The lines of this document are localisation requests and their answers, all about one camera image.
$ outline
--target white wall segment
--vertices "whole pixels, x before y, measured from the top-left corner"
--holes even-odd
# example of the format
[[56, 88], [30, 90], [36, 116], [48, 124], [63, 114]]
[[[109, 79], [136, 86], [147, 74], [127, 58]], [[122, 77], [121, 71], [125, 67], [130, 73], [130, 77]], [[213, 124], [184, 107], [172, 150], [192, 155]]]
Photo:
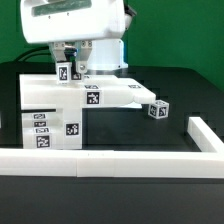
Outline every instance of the white wall segment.
[[188, 133], [202, 152], [224, 153], [224, 143], [200, 117], [190, 117]]
[[76, 151], [0, 149], [0, 175], [76, 176]]
[[200, 152], [1, 149], [0, 175], [224, 178], [224, 157]]

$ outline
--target stacked white blocks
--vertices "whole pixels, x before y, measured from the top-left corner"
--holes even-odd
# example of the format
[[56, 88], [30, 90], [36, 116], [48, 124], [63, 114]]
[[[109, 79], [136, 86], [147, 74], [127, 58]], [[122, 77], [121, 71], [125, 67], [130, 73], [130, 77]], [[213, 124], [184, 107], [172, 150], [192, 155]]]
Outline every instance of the stacked white blocks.
[[[155, 101], [155, 94], [135, 80], [107, 75], [86, 75], [83, 82], [66, 85], [52, 75], [21, 75], [20, 88], [23, 110], [56, 110], [22, 115], [23, 145], [33, 149], [81, 149], [83, 108]], [[44, 126], [35, 127], [38, 121]]]

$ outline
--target white cube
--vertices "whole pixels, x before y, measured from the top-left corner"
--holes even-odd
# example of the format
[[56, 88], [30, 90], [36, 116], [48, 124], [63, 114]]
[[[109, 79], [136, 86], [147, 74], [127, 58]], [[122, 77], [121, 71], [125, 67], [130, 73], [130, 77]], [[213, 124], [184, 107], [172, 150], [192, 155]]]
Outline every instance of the white cube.
[[56, 63], [58, 84], [65, 84], [71, 81], [71, 62]]
[[168, 117], [169, 113], [169, 103], [162, 101], [162, 100], [156, 100], [155, 103], [149, 105], [149, 112], [148, 115], [156, 118], [161, 119]]

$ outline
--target green wall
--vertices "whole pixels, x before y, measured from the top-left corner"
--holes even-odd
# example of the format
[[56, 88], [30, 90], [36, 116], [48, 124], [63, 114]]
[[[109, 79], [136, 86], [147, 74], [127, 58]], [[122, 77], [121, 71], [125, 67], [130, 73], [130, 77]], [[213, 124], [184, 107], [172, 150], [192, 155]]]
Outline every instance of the green wall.
[[[23, 38], [19, 2], [1, 0], [0, 62], [34, 47]], [[124, 37], [130, 65], [192, 68], [224, 90], [223, 0], [126, 2], [138, 12]]]

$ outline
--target black tabletop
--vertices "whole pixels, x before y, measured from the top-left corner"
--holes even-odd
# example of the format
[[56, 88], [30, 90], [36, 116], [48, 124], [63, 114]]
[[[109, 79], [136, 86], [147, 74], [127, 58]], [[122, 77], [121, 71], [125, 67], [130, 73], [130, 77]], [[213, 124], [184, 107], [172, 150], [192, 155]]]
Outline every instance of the black tabletop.
[[[53, 74], [54, 65], [0, 65], [1, 147], [21, 147], [20, 73]], [[147, 107], [85, 109], [84, 149], [197, 151], [186, 133], [189, 116], [201, 116], [223, 139], [224, 94], [197, 72], [130, 67], [116, 75], [169, 102], [169, 117], [148, 117]], [[223, 207], [223, 180], [0, 177], [0, 223], [222, 224]]]
[[[54, 64], [0, 65], [0, 145], [22, 147], [19, 74], [54, 74]], [[118, 77], [134, 78], [169, 103], [169, 117], [156, 120], [143, 109], [83, 110], [83, 149], [198, 151], [187, 134], [189, 116], [200, 116], [224, 139], [224, 93], [184, 68], [130, 67]]]

